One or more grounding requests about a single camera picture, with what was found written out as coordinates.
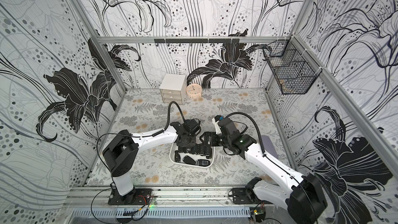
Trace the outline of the black flip key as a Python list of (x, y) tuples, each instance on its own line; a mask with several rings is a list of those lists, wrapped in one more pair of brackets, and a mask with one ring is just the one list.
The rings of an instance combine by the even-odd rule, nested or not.
[(206, 146), (205, 147), (205, 156), (207, 159), (212, 158), (212, 147), (211, 146)]

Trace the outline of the white rectangular storage tray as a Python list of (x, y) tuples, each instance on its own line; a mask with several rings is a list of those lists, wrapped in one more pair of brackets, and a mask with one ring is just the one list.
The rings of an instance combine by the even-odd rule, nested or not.
[(172, 163), (193, 168), (210, 168), (214, 162), (215, 151), (210, 145), (196, 144), (193, 147), (178, 147), (173, 144), (170, 150)]

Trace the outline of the black mercedes key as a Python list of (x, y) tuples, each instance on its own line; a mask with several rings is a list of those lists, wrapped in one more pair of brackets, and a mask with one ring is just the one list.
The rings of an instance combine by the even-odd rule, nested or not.
[(176, 163), (180, 163), (181, 162), (181, 156), (180, 156), (180, 153), (179, 153), (178, 150), (175, 150), (175, 152), (174, 152), (174, 161)]

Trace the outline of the silver edged smart key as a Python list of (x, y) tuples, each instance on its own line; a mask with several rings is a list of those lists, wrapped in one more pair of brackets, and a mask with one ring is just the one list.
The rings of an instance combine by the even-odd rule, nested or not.
[(208, 166), (210, 166), (210, 164), (211, 164), (211, 162), (206, 159), (198, 159), (196, 162), (196, 165), (200, 166), (200, 167), (208, 167)]

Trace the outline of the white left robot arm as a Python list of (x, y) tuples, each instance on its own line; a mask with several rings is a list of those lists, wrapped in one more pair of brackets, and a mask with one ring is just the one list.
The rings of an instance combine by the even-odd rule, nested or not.
[(201, 121), (198, 119), (189, 119), (183, 123), (172, 122), (165, 129), (142, 134), (130, 134), (127, 130), (117, 133), (103, 149), (102, 155), (118, 194), (124, 197), (134, 191), (130, 169), (140, 152), (163, 144), (175, 143), (182, 147), (194, 146), (196, 136), (201, 131), (200, 124)]

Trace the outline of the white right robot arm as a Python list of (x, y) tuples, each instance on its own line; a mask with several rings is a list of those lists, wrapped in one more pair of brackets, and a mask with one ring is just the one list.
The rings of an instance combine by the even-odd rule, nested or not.
[(221, 146), (264, 171), (276, 184), (256, 177), (246, 185), (247, 199), (266, 201), (288, 211), (297, 224), (316, 224), (328, 204), (321, 182), (313, 174), (303, 175), (267, 152), (260, 137), (240, 132), (230, 118), (216, 116), (214, 132), (204, 132), (200, 140)]

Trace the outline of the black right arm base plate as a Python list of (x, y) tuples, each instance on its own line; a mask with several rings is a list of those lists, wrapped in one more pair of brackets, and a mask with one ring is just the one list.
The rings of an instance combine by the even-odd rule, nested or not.
[(260, 182), (260, 177), (252, 179), (245, 187), (232, 188), (232, 200), (236, 205), (259, 204), (262, 202), (254, 193), (254, 186)]

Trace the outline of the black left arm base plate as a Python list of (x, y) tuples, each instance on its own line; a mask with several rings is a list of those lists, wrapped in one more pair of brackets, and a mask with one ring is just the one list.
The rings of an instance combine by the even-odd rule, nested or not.
[(139, 188), (133, 189), (130, 193), (127, 193), (125, 196), (122, 196), (119, 191), (115, 188), (112, 189), (108, 204), (109, 205), (148, 205), (149, 198), (152, 196), (151, 188)]

